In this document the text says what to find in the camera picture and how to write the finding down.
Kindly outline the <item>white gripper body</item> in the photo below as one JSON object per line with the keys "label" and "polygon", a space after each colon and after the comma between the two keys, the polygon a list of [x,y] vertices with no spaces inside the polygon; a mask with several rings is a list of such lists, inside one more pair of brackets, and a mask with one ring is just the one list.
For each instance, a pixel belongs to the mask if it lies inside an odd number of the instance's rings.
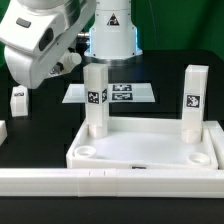
{"label": "white gripper body", "polygon": [[36,89],[96,9],[96,0],[10,0],[0,42],[13,79]]}

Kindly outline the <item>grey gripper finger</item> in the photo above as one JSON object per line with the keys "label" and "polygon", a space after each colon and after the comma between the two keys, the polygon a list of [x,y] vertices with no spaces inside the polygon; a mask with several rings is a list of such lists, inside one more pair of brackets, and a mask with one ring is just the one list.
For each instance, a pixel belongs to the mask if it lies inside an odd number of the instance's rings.
{"label": "grey gripper finger", "polygon": [[64,65],[61,62],[58,62],[53,69],[50,71],[51,77],[60,76],[64,71]]}

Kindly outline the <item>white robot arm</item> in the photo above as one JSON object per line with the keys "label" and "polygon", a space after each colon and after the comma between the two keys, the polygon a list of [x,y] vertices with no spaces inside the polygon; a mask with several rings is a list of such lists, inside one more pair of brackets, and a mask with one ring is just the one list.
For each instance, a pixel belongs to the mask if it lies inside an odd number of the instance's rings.
{"label": "white robot arm", "polygon": [[36,89],[80,63],[73,52],[87,23],[87,57],[124,61],[142,53],[131,20],[131,0],[10,0],[0,22],[0,42],[13,79]]}

